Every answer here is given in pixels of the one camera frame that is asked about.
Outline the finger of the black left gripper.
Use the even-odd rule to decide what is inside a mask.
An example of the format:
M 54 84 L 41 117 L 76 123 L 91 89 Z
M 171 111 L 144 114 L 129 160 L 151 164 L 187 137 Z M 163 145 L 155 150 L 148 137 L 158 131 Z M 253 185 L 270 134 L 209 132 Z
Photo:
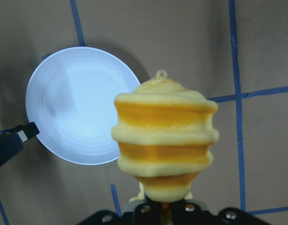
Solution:
M 0 130 L 0 167 L 24 149 L 24 143 L 39 134 L 35 122 Z

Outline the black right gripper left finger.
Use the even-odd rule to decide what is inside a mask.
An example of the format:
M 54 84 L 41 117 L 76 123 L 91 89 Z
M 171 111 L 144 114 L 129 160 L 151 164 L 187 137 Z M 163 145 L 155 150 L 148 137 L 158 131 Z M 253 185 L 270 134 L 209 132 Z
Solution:
M 100 210 L 78 223 L 78 225 L 132 225 L 133 212 L 142 202 L 129 202 L 123 209 Z

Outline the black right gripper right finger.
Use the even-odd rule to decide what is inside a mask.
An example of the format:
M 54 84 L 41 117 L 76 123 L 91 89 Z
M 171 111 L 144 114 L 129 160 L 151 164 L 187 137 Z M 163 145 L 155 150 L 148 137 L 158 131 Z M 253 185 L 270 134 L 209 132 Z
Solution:
M 183 211 L 187 225 L 269 225 L 268 222 L 232 207 L 213 215 L 193 202 L 186 202 Z

